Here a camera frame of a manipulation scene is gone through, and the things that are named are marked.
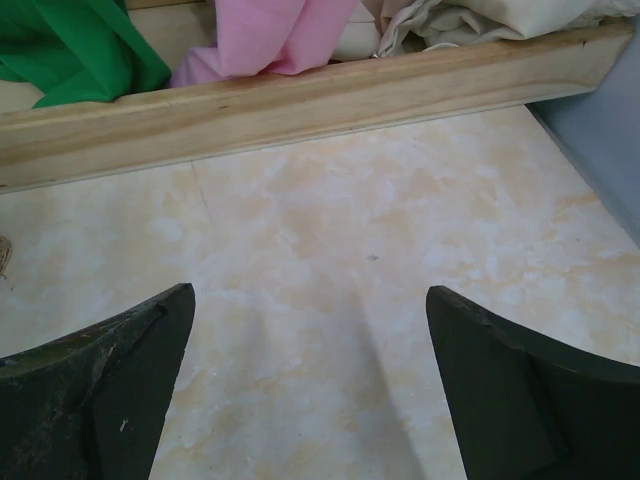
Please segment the burlap canvas bag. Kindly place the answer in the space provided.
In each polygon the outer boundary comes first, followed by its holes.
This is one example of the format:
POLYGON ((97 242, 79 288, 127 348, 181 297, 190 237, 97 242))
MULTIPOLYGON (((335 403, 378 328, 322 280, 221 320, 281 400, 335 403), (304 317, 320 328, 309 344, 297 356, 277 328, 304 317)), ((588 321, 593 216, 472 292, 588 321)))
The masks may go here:
POLYGON ((5 277, 5 271, 11 259, 13 247, 11 241, 5 236, 0 236, 0 277, 5 277))

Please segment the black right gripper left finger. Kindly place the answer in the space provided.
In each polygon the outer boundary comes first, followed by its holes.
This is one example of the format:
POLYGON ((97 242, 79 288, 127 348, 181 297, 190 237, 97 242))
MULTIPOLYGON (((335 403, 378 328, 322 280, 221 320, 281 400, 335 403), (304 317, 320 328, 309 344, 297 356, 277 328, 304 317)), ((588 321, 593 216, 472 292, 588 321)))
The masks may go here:
POLYGON ((2 478, 148 478, 194 314, 181 283, 2 358, 2 478))

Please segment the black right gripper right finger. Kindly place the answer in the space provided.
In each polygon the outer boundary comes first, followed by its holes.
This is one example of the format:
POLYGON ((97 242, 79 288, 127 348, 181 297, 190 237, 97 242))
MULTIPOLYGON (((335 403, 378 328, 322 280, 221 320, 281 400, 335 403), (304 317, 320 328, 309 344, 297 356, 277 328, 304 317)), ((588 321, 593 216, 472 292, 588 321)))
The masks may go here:
POLYGON ((467 478, 638 478, 638 367, 445 286, 429 288, 426 315, 467 478))

